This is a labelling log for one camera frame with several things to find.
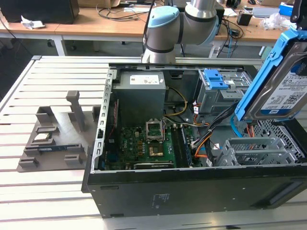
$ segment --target green motherboard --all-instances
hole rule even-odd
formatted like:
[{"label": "green motherboard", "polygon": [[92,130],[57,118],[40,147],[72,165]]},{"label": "green motherboard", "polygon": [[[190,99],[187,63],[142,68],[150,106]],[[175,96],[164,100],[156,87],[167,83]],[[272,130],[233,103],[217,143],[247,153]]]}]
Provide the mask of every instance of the green motherboard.
[{"label": "green motherboard", "polygon": [[[189,145],[194,140],[192,129],[185,129],[185,138]],[[118,132],[119,152],[115,157],[112,153],[106,157],[107,170],[127,170],[136,163],[172,163],[176,168],[176,158],[172,141],[171,127],[165,126],[163,130],[164,141],[147,141],[146,127],[122,127]],[[149,134],[161,134],[159,127],[149,129]]]}]

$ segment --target motherboard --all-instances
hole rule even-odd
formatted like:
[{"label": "motherboard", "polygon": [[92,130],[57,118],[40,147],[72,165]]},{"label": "motherboard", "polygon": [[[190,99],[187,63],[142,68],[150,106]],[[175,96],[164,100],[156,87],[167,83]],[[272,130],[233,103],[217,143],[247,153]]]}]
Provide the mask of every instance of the motherboard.
[{"label": "motherboard", "polygon": [[106,153],[106,170],[133,170],[189,167],[192,163],[191,127],[146,124],[118,130],[119,149]]}]

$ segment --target power supply label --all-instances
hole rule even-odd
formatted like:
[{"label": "power supply label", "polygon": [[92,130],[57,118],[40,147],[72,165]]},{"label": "power supply label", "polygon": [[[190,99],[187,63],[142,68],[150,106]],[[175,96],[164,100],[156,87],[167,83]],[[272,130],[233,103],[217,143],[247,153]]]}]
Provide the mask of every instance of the power supply label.
[{"label": "power supply label", "polygon": [[307,76],[289,72],[261,108],[263,114],[285,114],[307,93]]},{"label": "power supply label", "polygon": [[130,85],[158,85],[158,75],[131,75]]}]

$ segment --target plastic bag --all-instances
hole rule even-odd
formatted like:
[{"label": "plastic bag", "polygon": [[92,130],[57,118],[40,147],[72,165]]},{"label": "plastic bag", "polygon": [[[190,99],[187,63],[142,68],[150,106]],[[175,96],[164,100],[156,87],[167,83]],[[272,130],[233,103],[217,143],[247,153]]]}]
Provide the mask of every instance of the plastic bag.
[{"label": "plastic bag", "polygon": [[285,21],[289,19],[281,16],[279,13],[272,14],[269,18],[265,18],[260,22],[260,26],[262,26],[265,30],[271,29],[282,29]]}]

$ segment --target computer mouse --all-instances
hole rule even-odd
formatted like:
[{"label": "computer mouse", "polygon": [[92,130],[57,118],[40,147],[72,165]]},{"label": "computer mouse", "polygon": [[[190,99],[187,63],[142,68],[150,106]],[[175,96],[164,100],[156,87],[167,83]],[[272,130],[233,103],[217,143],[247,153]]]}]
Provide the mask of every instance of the computer mouse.
[{"label": "computer mouse", "polygon": [[248,0],[248,3],[252,4],[252,5],[256,5],[256,1],[255,0]]}]

